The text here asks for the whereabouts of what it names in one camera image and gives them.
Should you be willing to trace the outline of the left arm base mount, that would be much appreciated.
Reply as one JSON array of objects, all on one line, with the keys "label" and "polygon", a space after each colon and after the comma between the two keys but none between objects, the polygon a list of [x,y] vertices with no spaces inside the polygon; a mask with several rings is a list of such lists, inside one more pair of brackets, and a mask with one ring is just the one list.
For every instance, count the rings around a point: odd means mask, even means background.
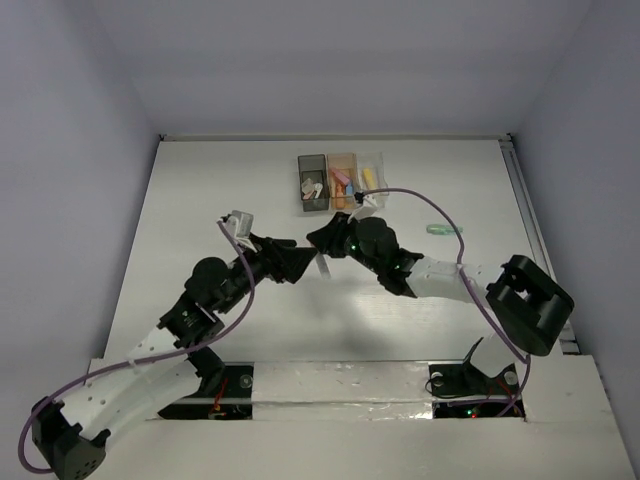
[{"label": "left arm base mount", "polygon": [[196,392],[158,412],[164,420],[251,420],[254,364],[227,365],[211,394]]}]

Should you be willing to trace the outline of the pink utility knife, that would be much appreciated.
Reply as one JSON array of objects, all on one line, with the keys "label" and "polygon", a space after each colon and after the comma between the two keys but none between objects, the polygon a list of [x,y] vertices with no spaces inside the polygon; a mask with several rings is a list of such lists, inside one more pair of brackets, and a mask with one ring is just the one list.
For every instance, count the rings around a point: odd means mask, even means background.
[{"label": "pink utility knife", "polygon": [[331,175],[334,177],[334,179],[341,185],[346,186],[347,183],[351,182],[351,178],[345,173],[343,173],[341,170],[330,168],[329,171]]}]

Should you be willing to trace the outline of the orange highlighter pen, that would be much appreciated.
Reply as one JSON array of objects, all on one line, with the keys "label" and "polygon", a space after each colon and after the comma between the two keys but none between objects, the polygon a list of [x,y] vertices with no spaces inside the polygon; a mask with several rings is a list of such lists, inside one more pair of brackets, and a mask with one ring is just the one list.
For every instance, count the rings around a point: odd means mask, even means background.
[{"label": "orange highlighter pen", "polygon": [[316,256],[316,264],[318,266],[321,277],[325,280],[329,280],[331,278],[331,273],[325,256],[322,254],[318,254]]}]

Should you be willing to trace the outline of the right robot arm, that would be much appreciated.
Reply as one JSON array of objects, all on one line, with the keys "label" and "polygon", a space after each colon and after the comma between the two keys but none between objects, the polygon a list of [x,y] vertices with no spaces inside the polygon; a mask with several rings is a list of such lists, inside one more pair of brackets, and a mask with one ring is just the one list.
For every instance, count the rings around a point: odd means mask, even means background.
[{"label": "right robot arm", "polygon": [[462,384],[482,392],[515,361],[547,356],[575,308],[573,298],[527,256],[500,266],[449,262],[400,247],[396,233],[378,217],[337,213],[307,235],[319,253],[350,257],[376,275],[390,293],[442,298],[475,305],[492,328],[469,351]]}]

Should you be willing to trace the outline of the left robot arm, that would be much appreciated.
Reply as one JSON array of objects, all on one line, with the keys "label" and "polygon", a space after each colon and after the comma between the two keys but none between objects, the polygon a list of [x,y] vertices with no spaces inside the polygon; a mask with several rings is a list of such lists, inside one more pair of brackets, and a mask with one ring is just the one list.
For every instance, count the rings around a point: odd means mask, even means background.
[{"label": "left robot arm", "polygon": [[33,406],[18,444],[25,469],[34,468],[25,454],[31,441],[46,473],[85,479],[126,428],[182,397],[219,391],[225,365],[210,346],[232,330],[221,315],[239,302],[252,306],[264,279],[296,283],[316,255],[293,240],[226,238],[236,258],[198,261],[177,302],[124,360],[70,381]]}]

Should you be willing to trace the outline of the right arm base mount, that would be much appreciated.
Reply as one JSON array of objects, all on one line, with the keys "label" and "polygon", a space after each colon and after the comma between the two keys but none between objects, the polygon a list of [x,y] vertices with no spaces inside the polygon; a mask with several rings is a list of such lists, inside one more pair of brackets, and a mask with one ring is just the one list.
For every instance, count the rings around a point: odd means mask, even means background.
[{"label": "right arm base mount", "polygon": [[490,377],[471,364],[470,351],[459,362],[429,365],[425,391],[433,398],[435,419],[526,417],[514,363]]}]

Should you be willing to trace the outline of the green utility knife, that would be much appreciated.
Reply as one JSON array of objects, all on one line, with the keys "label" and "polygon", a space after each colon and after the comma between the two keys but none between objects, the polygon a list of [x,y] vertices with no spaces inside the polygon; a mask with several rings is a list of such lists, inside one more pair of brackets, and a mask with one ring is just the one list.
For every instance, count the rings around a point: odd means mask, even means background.
[{"label": "green utility knife", "polygon": [[449,224],[428,224],[426,232],[430,235],[456,236],[463,233],[462,227],[452,227]]}]

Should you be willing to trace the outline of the orange utility knife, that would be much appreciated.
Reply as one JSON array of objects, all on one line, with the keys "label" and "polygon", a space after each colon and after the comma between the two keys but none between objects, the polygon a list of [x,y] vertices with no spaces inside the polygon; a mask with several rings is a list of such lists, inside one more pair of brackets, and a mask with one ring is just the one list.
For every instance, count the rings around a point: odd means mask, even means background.
[{"label": "orange utility knife", "polygon": [[336,184],[334,206],[337,210],[343,210],[346,208],[346,197],[344,185],[341,183]]}]

